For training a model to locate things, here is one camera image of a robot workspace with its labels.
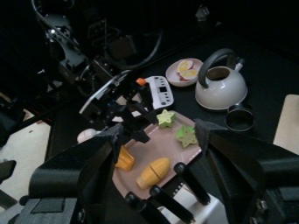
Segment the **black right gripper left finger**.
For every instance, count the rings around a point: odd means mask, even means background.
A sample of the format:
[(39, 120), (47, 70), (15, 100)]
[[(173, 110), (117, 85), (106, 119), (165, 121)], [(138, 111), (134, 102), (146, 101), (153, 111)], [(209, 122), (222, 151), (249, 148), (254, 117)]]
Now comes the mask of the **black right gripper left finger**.
[(105, 224), (106, 190), (113, 181), (123, 132), (123, 125), (117, 124), (37, 168), (30, 184), (37, 205), (29, 224)]

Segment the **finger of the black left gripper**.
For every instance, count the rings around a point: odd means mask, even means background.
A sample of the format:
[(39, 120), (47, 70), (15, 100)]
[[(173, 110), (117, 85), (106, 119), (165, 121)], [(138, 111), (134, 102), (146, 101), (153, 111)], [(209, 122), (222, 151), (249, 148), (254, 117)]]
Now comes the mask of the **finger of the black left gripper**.
[(154, 108), (151, 89), (147, 85), (141, 86), (138, 83), (135, 84), (135, 89), (142, 97), (142, 101), (137, 104), (138, 111), (150, 123), (157, 124), (158, 118)]
[(150, 136), (146, 134), (145, 130), (139, 128), (137, 119), (127, 109), (121, 112), (121, 117), (123, 118), (123, 124), (129, 129), (131, 138), (146, 144), (150, 141)]

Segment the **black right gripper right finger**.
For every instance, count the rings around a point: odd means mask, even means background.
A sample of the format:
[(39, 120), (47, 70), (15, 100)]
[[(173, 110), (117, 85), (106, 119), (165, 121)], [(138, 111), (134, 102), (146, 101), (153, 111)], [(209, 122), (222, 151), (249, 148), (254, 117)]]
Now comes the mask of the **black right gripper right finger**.
[(299, 224), (299, 155), (213, 122), (195, 133), (230, 224)]

